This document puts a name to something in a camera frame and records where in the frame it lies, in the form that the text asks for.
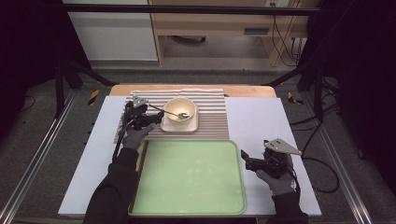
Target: bowl rim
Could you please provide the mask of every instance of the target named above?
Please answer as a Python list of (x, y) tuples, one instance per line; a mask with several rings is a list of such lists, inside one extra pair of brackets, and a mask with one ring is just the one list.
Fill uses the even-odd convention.
[(192, 105), (194, 106), (194, 109), (193, 109), (193, 111), (192, 111), (192, 114), (191, 114), (188, 118), (186, 118), (186, 119), (172, 119), (170, 116), (173, 117), (174, 115), (171, 115), (171, 114), (168, 114), (168, 113), (165, 113), (165, 116), (166, 116), (167, 118), (169, 118), (170, 120), (175, 121), (175, 122), (183, 122), (183, 121), (187, 121), (187, 120), (192, 119), (192, 117), (195, 116), (195, 113), (196, 113), (196, 111), (197, 111), (197, 105), (196, 105), (196, 103), (195, 103), (192, 99), (190, 99), (190, 98), (188, 98), (188, 97), (185, 97), (185, 96), (177, 96), (177, 97), (174, 97), (174, 98), (170, 99), (168, 102), (166, 102), (166, 104), (163, 106), (163, 109), (166, 110), (166, 106), (167, 106), (171, 101), (176, 100), (176, 99), (186, 99), (186, 100), (188, 100), (190, 103), (192, 103)]

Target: black glove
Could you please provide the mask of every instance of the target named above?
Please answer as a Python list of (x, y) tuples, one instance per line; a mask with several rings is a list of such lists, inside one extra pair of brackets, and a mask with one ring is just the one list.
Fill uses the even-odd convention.
[(138, 149), (145, 137), (149, 135), (149, 132), (155, 129), (155, 126), (155, 123), (150, 123), (146, 128), (139, 131), (135, 130), (132, 126), (127, 127), (127, 136), (122, 139), (123, 147)]
[[(293, 162), (291, 160), (291, 155), (288, 154), (288, 170), (293, 167)], [(269, 186), (273, 195), (280, 195), (289, 192), (294, 192), (294, 188), (291, 187), (293, 182), (293, 177), (288, 172), (285, 172), (279, 179), (272, 178), (270, 175), (265, 173), (263, 170), (256, 171), (256, 175), (261, 180), (265, 181)]]

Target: white bowl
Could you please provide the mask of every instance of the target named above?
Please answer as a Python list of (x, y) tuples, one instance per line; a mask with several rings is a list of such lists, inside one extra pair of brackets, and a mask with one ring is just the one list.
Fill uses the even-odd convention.
[(196, 105), (195, 103), (186, 97), (176, 97), (172, 100), (168, 101), (163, 109), (167, 112), (180, 114), (180, 113), (187, 113), (190, 115), (186, 119), (180, 119), (175, 115), (165, 113), (166, 117), (168, 117), (174, 123), (189, 123), (192, 117), (195, 115)]

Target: white cabinet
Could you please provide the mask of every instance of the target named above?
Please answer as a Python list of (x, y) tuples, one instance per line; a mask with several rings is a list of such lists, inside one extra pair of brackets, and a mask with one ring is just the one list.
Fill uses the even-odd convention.
[[(146, 0), (64, 0), (65, 4), (147, 5)], [(69, 12), (90, 61), (158, 61), (148, 13)]]

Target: spoon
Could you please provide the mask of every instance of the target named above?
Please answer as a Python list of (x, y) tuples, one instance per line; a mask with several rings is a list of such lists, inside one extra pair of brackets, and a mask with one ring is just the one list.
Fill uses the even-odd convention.
[(158, 108), (157, 106), (154, 106), (154, 105), (149, 105), (149, 106), (151, 106), (151, 107), (153, 107), (153, 108), (155, 108), (155, 109), (161, 110), (161, 111), (163, 111), (163, 112), (165, 112), (165, 113), (168, 113), (168, 114), (171, 114), (171, 115), (175, 115), (178, 119), (187, 119), (187, 118), (190, 117), (190, 115), (189, 115), (188, 113), (174, 114), (174, 113), (165, 111), (165, 110), (163, 110), (163, 109), (160, 109), (160, 108)]

